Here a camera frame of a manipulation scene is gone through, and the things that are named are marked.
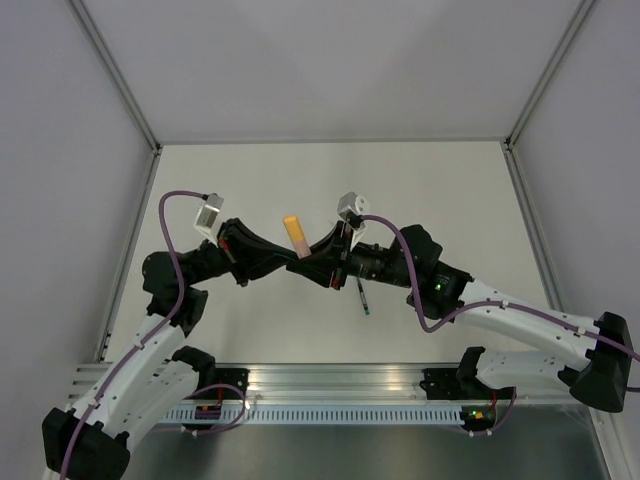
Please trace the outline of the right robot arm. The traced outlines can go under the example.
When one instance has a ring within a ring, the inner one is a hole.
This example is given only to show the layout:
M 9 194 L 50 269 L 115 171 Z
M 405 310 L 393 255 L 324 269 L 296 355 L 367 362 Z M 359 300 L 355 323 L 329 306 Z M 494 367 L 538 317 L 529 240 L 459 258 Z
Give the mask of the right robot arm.
M 324 240 L 309 245 L 298 218 L 284 218 L 294 246 L 288 270 L 333 289 L 350 276 L 407 287 L 407 302 L 427 333 L 446 325 L 472 326 L 527 346 L 514 354 L 468 348 L 455 373 L 457 388 L 466 396 L 517 387 L 559 390 L 591 408 L 622 412 L 631 390 L 631 364 L 639 357 L 623 317 L 612 312 L 598 318 L 571 315 L 504 294 L 440 261 L 441 246 L 420 225 L 399 229 L 372 216 L 392 231 L 394 240 L 387 248 L 361 243 L 356 237 L 368 219 L 338 222 Z

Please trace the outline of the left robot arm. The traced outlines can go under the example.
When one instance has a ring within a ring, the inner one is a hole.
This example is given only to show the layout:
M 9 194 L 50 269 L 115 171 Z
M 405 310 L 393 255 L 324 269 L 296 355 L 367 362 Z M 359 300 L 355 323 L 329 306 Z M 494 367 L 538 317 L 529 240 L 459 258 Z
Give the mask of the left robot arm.
M 131 343 L 71 407 L 43 421 L 48 469 L 62 479 L 119 479 L 137 444 L 182 400 L 212 394 L 244 403 L 244 388 L 221 379 L 215 358 L 184 343 L 208 300 L 195 286 L 226 274 L 245 286 L 296 257 L 238 219 L 194 250 L 149 255 L 142 271 L 151 301 Z

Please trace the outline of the green fineliner pen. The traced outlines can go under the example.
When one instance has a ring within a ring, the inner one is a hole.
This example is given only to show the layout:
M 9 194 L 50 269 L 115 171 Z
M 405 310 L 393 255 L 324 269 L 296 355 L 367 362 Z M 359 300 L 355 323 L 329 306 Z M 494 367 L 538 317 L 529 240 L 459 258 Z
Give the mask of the green fineliner pen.
M 361 305 L 364 311 L 365 316 L 369 316 L 371 314 L 369 302 L 367 300 L 367 296 L 364 290 L 364 285 L 360 277 L 356 277 L 356 285 L 359 293 L 359 298 L 361 301 Z

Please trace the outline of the orange highlighter marker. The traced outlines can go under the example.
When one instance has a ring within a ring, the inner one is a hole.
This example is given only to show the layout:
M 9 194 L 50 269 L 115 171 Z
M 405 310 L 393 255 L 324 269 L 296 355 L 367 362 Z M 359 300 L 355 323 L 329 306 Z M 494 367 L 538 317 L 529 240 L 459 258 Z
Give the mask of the orange highlighter marker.
M 293 246 L 299 259 L 303 259 L 312 255 L 311 249 L 305 238 L 294 240 Z

